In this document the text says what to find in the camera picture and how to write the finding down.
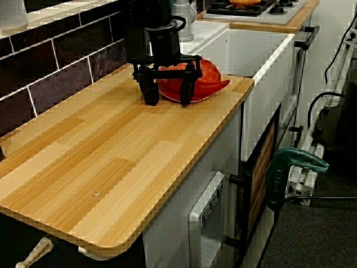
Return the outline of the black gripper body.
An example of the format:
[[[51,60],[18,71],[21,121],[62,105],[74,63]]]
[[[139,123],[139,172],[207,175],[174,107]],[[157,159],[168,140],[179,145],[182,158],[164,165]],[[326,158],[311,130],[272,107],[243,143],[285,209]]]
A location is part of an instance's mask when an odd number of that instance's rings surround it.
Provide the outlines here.
[[[201,56],[184,55],[180,51],[179,29],[176,26],[146,28],[152,56],[133,59],[135,80],[178,79],[195,81],[202,77]]]

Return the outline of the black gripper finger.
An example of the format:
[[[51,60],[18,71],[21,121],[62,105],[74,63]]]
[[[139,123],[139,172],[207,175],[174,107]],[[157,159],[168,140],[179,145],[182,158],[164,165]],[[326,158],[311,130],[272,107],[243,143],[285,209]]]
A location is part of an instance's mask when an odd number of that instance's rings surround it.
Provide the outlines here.
[[[160,99],[157,83],[153,78],[145,75],[140,75],[138,77],[138,83],[145,103],[149,106],[155,106]]]
[[[180,86],[180,103],[188,105],[194,93],[196,79],[191,74],[184,74]]]

